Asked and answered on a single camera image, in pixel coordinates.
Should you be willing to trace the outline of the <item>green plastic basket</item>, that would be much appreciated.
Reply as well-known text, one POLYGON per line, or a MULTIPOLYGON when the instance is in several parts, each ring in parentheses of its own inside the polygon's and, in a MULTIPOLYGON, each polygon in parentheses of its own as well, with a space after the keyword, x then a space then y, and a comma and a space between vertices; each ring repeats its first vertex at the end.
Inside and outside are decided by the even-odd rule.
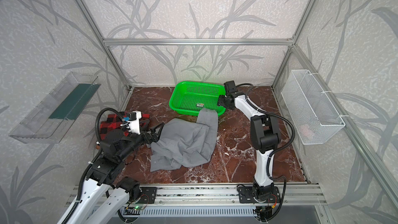
POLYGON ((218 97, 225 94, 222 85, 180 82, 174 88, 169 100, 169 107, 181 115, 197 116, 206 108, 217 112, 218 116, 225 113, 226 108, 218 106, 218 97), (203 103, 204 107, 197 107, 197 103, 203 103))

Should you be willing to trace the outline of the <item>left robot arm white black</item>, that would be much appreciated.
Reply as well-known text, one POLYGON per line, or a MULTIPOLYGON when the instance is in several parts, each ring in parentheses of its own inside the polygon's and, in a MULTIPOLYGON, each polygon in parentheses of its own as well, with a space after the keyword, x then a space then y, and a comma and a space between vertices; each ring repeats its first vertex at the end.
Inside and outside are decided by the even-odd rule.
POLYGON ((164 123, 153 128, 148 124, 149 120, 140 111, 122 113, 107 107, 97 114, 95 135, 99 151, 84 170, 77 195, 58 221, 60 224, 105 224, 115 214, 129 224, 130 220, 123 217, 129 206, 141 211, 155 202, 156 187, 142 188, 130 177, 116 181, 132 153, 160 139, 164 123), (121 125, 101 137, 100 119, 106 112, 116 114, 121 125))

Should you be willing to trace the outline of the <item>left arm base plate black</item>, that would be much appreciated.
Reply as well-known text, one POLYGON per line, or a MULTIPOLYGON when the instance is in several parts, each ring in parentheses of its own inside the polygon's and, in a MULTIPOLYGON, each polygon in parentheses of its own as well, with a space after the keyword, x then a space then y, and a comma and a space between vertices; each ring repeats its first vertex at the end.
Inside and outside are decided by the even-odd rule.
POLYGON ((157 195, 157 187, 141 187, 141 197, 137 204, 154 204, 157 195))

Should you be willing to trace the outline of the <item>grey long sleeve shirt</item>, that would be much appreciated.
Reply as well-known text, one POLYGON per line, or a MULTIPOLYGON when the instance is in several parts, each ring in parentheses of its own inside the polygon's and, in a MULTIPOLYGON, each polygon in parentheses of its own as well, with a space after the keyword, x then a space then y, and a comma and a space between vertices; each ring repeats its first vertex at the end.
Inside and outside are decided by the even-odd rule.
POLYGON ((197 167, 210 162, 218 133, 218 114, 202 109, 196 122, 179 118, 169 121, 160 139, 151 144, 150 171, 197 167))

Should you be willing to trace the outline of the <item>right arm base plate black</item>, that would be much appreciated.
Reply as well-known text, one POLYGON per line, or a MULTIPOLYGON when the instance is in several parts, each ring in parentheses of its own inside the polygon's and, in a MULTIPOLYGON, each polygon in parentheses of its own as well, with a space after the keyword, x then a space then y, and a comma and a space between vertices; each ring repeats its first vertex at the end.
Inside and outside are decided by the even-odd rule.
POLYGON ((274 186, 270 189, 270 193, 265 194, 265 196, 255 196, 256 190, 252 185, 238 185, 236 187, 238 192, 238 198, 240 203, 266 203, 276 205, 281 202, 281 194, 279 189, 274 186))

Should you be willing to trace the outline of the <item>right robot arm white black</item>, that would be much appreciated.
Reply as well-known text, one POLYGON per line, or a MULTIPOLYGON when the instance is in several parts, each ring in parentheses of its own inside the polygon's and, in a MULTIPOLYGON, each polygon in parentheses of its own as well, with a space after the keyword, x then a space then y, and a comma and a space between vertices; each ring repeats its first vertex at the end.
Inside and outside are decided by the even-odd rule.
POLYGON ((249 97, 249 93, 254 86, 249 83, 245 83, 245 85, 249 86, 247 92, 239 91, 238 88, 243 86, 243 84, 236 85, 234 81, 224 83, 226 92, 224 95, 219 96, 217 105, 229 110, 238 109, 250 121, 250 140, 257 153, 257 168, 252 187, 254 200, 264 202, 270 196, 276 195, 274 182, 283 180, 284 187, 282 196, 280 196, 280 202, 283 202, 287 179, 284 175, 279 177, 273 176, 273 161, 276 153, 291 145, 295 138, 295 129, 292 123, 286 118, 267 112, 257 106, 249 97), (282 140, 279 127, 280 120, 285 122, 292 132, 289 142, 282 147, 278 146, 282 140))

